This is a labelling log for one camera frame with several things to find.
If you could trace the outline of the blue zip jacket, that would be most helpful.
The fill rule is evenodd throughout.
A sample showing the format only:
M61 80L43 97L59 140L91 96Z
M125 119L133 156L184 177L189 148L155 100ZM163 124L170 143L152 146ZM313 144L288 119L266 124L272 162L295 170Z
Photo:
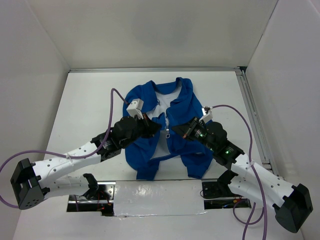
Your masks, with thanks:
M174 126L203 116L192 81L178 77L174 82L156 84L150 80L135 86L125 97L128 103L135 99L143 101L142 113L161 125L153 137L140 137L125 149L126 162L136 170L136 179L154 180L160 162L174 157L181 158L190 178L201 179L212 162L212 152L172 130Z

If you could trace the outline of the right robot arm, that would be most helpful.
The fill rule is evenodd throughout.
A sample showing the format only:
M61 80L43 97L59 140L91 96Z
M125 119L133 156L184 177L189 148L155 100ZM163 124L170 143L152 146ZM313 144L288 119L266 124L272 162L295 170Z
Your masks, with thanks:
M213 152L213 159L227 169L218 184L223 196L234 193L274 209L276 221L291 233L297 233L313 211L306 186L295 186L250 160L248 154L227 139L219 122L205 124L194 117L172 130L188 141L203 144Z

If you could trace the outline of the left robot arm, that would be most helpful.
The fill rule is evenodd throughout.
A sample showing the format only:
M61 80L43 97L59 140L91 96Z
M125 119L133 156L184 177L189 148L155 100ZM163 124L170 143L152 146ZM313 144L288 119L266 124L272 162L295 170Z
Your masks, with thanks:
M44 200L64 195L81 196L87 200L97 198L103 187L91 173L76 177L70 174L119 155L139 138L154 137L161 127L146 114L141 119L125 116L105 133L63 157L34 163L28 158L19 161L10 179L18 208L27 210Z

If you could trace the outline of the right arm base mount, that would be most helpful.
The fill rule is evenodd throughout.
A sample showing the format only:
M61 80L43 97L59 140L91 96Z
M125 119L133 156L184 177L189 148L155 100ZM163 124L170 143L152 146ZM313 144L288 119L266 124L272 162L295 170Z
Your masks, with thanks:
M236 176L235 173L226 170L218 179L202 182L202 190L199 194L203 198L205 210L251 208L249 200L232 193L229 189L228 184Z

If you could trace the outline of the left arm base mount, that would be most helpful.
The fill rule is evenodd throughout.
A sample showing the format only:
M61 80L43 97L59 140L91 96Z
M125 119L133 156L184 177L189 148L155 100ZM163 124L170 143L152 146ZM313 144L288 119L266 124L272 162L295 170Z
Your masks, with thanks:
M97 181L91 173L85 173L88 190L82 195L69 195L67 212L100 212L102 216L114 216L115 181Z

